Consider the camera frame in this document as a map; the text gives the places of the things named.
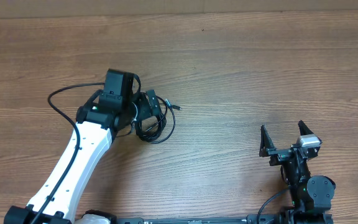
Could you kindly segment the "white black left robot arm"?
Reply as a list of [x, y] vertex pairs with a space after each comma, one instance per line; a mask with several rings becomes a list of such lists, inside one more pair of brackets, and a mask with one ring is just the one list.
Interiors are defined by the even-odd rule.
[[117, 133], [154, 111], [154, 99], [140, 102], [138, 75], [109, 69], [104, 82], [69, 120], [73, 134], [52, 173], [24, 208], [12, 206], [5, 223], [74, 223], [83, 191]]

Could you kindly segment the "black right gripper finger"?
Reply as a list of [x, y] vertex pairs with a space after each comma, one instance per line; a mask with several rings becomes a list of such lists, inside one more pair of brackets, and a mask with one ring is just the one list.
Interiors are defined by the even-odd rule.
[[309, 127], [307, 127], [307, 125], [304, 123], [303, 120], [299, 120], [298, 127], [299, 127], [299, 130], [300, 130], [300, 135], [301, 136], [314, 134], [314, 132], [312, 132]]
[[261, 125], [260, 133], [261, 133], [261, 141], [260, 141], [259, 155], [268, 156], [270, 151], [275, 150], [275, 146], [267, 132], [265, 125]]

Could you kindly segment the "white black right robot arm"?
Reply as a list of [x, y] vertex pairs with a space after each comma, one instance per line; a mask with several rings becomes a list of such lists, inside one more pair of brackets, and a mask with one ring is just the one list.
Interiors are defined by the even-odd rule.
[[[269, 157], [271, 166], [280, 166], [280, 175], [287, 187], [271, 196], [259, 208], [257, 223], [332, 223], [326, 212], [336, 189], [335, 182], [324, 175], [312, 176], [307, 162], [318, 156], [322, 140], [303, 121], [298, 122], [300, 136], [287, 149], [277, 149], [266, 127], [260, 128], [260, 157]], [[282, 207], [275, 215], [263, 215], [264, 208], [275, 198], [288, 192], [292, 206]]]

